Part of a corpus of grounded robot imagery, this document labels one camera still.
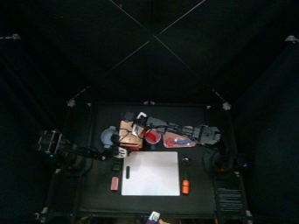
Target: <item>orange object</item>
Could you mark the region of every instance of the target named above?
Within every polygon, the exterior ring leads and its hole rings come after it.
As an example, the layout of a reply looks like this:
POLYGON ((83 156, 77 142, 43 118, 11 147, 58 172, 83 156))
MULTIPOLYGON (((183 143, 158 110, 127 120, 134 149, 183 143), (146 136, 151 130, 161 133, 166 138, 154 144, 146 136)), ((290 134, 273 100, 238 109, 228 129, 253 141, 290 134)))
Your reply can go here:
POLYGON ((189 179, 186 179, 182 182, 182 193, 189 194, 190 193, 190 190, 191 190, 191 182, 190 182, 189 179))

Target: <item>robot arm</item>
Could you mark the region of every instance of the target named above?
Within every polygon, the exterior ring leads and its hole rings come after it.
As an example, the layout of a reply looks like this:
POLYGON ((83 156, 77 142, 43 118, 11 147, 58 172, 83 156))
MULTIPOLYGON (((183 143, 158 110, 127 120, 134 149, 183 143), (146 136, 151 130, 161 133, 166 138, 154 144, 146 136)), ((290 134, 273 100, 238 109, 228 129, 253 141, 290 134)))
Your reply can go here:
POLYGON ((163 134, 166 131, 173 132, 181 136, 189 137, 198 144, 214 145, 221 141, 221 130, 217 127, 201 125, 195 128, 186 128, 175 123, 165 122, 161 119, 145 115, 138 116, 134 124, 143 127, 146 130, 157 129, 163 134))

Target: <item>black wall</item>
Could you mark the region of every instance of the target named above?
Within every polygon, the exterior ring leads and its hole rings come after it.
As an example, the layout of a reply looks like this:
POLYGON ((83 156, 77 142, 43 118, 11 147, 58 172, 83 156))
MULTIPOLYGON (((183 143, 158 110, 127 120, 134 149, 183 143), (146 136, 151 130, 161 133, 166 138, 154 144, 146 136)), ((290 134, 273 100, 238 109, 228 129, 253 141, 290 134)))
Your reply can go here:
POLYGON ((249 204, 273 223, 298 223, 298 61, 299 45, 290 43, 233 109, 240 150, 252 163, 249 204))

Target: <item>white sheet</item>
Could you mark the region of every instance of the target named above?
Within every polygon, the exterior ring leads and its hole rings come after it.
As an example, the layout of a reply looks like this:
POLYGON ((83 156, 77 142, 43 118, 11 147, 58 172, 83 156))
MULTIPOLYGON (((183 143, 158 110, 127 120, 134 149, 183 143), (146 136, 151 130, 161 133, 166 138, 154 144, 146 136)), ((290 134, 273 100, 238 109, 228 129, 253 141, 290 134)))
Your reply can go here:
POLYGON ((122 195, 179 196, 177 151, 134 151, 125 158, 122 195))

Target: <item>red object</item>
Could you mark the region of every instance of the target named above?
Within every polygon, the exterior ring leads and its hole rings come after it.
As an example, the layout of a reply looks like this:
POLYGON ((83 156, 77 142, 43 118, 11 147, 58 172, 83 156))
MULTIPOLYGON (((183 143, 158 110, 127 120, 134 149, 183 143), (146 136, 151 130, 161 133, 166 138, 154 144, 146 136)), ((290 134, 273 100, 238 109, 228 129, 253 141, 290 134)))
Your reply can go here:
POLYGON ((190 182, 190 180, 186 179, 182 182, 182 193, 183 194, 189 194, 190 193, 190 190, 191 190, 191 182, 190 182))
POLYGON ((173 147, 175 145, 174 138, 169 137, 167 140, 166 140, 166 144, 167 144, 169 147, 173 147))
POLYGON ((111 191, 118 191, 118 177, 111 180, 111 191))

